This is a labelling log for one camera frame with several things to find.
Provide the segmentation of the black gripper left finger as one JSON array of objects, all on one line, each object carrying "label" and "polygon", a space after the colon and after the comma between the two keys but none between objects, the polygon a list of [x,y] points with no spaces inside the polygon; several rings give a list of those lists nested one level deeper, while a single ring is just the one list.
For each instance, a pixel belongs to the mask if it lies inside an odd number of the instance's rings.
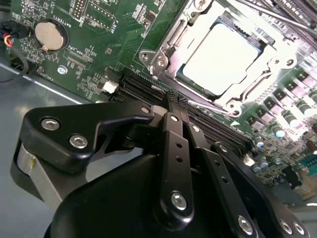
[{"label": "black gripper left finger", "polygon": [[82,104],[30,110],[21,128],[21,154],[49,166],[46,181],[35,181],[52,208],[86,183],[87,166],[120,151],[143,148],[161,162],[154,211],[169,224],[187,224],[194,216],[187,100],[167,92],[157,106],[140,101]]}]

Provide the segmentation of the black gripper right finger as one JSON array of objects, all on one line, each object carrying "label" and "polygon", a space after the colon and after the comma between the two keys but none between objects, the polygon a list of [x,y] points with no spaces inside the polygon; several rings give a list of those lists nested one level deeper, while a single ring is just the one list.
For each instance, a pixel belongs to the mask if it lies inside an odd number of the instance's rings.
[{"label": "black gripper right finger", "polygon": [[270,191],[226,145],[209,145],[204,133],[191,123],[188,100],[178,98],[195,158],[210,177],[223,215],[226,238],[308,238],[301,221]]}]

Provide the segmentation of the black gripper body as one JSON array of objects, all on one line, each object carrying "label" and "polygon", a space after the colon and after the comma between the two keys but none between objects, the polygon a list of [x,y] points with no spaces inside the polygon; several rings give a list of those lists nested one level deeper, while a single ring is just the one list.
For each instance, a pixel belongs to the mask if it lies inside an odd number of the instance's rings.
[{"label": "black gripper body", "polygon": [[166,230],[153,215],[159,162],[139,156],[70,193],[55,212],[50,238],[228,238],[230,229],[208,178],[193,171],[195,214],[183,230]]}]

